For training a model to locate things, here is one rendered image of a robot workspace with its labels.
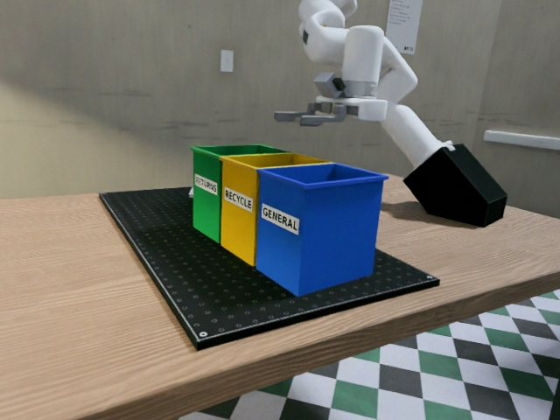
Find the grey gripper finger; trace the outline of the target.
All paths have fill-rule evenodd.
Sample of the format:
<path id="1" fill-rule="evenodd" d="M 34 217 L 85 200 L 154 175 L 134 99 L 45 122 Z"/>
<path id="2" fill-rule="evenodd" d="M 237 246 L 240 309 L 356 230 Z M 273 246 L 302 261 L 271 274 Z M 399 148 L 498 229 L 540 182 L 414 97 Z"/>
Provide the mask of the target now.
<path id="1" fill-rule="evenodd" d="M 295 117 L 300 116 L 314 116 L 315 111 L 319 110 L 322 113 L 332 113 L 333 103 L 331 101 L 321 101 L 321 102 L 308 102 L 306 112 L 286 112 L 286 111 L 275 111 L 274 118 L 278 122 L 294 122 Z"/>
<path id="2" fill-rule="evenodd" d="M 322 122 L 342 122 L 347 113 L 347 105 L 341 102 L 335 102 L 332 105 L 332 112 L 336 113 L 335 116 L 325 116 L 325 115 L 301 115 L 300 116 L 300 126 L 319 126 Z"/>

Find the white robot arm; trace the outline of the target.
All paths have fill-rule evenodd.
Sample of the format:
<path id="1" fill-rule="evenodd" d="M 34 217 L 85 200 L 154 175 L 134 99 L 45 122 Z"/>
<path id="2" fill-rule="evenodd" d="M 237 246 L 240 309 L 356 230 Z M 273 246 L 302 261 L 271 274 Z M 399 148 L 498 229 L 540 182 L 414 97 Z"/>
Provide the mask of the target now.
<path id="1" fill-rule="evenodd" d="M 313 62 L 337 66 L 342 72 L 341 78 L 320 73 L 313 82 L 327 98 L 364 95 L 387 100 L 385 120 L 378 122 L 415 166 L 414 171 L 438 148 L 452 142 L 438 141 L 410 108 L 397 104 L 416 87 L 417 77 L 382 29 L 371 25 L 340 29 L 356 7 L 356 0 L 301 1 L 299 33 L 304 51 Z M 384 67 L 390 69 L 378 79 Z"/>

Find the blue bin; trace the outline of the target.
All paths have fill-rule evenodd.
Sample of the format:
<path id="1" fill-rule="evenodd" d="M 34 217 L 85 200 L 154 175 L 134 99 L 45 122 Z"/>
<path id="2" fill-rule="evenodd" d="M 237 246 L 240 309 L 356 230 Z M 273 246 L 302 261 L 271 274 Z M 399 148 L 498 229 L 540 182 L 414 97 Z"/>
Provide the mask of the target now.
<path id="1" fill-rule="evenodd" d="M 298 297 L 372 275 L 389 176 L 336 163 L 256 172 L 257 270 Z"/>

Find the green open-top bin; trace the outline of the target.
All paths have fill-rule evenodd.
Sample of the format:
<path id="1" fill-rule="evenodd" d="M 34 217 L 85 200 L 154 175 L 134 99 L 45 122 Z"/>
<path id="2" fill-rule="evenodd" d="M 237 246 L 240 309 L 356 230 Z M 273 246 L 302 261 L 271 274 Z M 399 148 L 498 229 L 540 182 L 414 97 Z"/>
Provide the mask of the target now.
<path id="1" fill-rule="evenodd" d="M 262 144 L 195 146 L 190 150 L 194 151 L 193 226 L 218 243 L 221 243 L 223 162 L 219 157 L 294 153 Z"/>

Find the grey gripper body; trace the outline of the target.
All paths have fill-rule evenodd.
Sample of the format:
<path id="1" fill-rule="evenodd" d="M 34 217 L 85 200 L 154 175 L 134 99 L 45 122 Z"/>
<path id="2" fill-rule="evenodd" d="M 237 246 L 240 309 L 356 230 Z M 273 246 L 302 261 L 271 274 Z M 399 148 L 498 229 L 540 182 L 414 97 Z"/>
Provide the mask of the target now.
<path id="1" fill-rule="evenodd" d="M 321 95 L 316 97 L 316 102 L 326 101 L 343 102 L 347 105 L 346 117 L 362 121 L 384 121 L 387 107 L 387 100 L 376 100 L 375 96 L 354 95 L 353 97 L 338 96 L 327 98 Z M 356 99 L 360 98 L 360 99 Z M 372 100 L 369 100 L 372 99 Z M 374 100 L 375 99 L 375 100 Z M 350 115 L 347 115 L 350 114 Z M 357 115 L 358 114 L 358 115 Z"/>

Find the yellow bin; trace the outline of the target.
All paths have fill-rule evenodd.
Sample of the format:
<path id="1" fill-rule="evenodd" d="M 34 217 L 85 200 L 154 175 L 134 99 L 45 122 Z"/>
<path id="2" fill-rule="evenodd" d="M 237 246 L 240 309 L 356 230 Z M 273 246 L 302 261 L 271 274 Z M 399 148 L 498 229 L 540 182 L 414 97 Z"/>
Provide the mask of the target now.
<path id="1" fill-rule="evenodd" d="M 219 157 L 222 162 L 221 246 L 256 266 L 260 173 L 256 169 L 332 164 L 297 153 Z"/>

